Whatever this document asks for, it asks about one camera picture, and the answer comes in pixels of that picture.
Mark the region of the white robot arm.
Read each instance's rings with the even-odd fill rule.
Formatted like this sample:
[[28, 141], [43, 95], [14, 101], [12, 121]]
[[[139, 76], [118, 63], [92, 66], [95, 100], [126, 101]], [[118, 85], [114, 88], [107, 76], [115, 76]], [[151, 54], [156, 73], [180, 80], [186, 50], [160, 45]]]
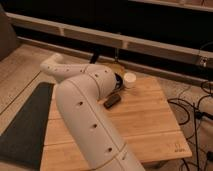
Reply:
[[44, 60], [40, 68], [57, 80], [57, 109], [91, 170], [145, 171], [98, 104], [116, 88], [112, 69], [67, 64], [58, 53]]

